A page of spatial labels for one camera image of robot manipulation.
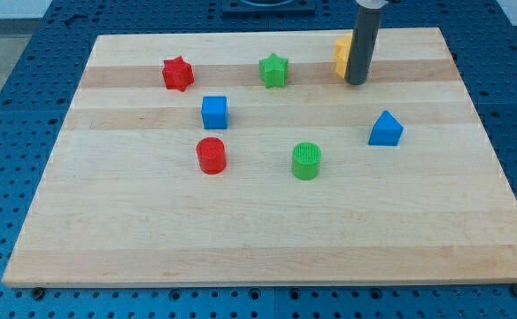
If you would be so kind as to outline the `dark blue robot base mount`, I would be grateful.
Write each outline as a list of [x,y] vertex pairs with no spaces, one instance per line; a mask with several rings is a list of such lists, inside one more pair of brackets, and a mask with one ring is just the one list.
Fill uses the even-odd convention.
[[315,13],[314,0],[219,0],[223,15]]

